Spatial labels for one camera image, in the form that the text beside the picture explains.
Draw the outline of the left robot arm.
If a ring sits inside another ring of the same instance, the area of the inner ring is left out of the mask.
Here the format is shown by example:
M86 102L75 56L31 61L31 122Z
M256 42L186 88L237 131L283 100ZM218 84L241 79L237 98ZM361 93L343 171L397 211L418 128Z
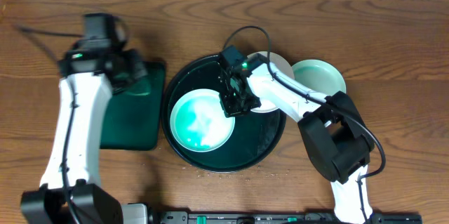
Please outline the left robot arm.
M103 121L116 88L146 75L135 49L70 51L58 63L60 110L51 157L39 189L23 192L28 223L147 223L142 203L121 204L101 187Z

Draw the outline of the green scrubbing sponge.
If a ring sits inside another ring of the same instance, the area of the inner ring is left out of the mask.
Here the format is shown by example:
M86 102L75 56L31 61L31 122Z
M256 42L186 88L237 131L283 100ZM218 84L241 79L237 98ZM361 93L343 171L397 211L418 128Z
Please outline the green scrubbing sponge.
M146 96L151 93L151 81L148 78L140 79L128 88L125 93L131 96Z

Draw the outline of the mint plate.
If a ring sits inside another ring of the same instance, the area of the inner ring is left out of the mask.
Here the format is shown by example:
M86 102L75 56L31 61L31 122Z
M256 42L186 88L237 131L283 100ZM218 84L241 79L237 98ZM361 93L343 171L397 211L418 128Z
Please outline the mint plate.
M303 60L292 66L295 80L315 91L334 95L347 92L342 74L333 65L322 60Z
M176 101L169 116L170 131L177 143L193 152L210 152L231 137L235 118L226 117L217 91L200 88Z

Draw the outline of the white plate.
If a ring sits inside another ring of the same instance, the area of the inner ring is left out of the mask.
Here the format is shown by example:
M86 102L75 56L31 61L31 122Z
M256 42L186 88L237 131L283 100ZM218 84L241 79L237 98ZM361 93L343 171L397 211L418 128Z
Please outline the white plate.
M291 79L295 78L291 65L284 57L280 56L279 54L271 52L270 53L270 61L273 62L276 65L276 67L279 70L281 70L285 75L289 76ZM251 110L252 112L268 113L268 112L273 112L277 109L275 104L269 102L268 100L260 99L260 102L261 102L261 106L253 108Z

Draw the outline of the mint plate front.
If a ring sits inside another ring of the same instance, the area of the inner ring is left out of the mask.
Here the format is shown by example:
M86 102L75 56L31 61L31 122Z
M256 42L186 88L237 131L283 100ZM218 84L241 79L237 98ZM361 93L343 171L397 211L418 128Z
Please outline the mint plate front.
M231 137L235 118L226 117L217 91L200 88L176 101L169 116L170 131L177 143L193 152L210 152Z

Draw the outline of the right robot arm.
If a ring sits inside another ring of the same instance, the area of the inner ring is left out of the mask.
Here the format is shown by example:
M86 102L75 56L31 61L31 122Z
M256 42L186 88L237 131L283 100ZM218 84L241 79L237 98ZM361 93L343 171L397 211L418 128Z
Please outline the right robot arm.
M267 56L247 58L221 52L226 77L220 102L226 117L249 113L268 101L297 122L314 168L330 181L334 213L343 223L367 223L370 153L377 138L366 128L351 98L341 91L326 95L284 74Z

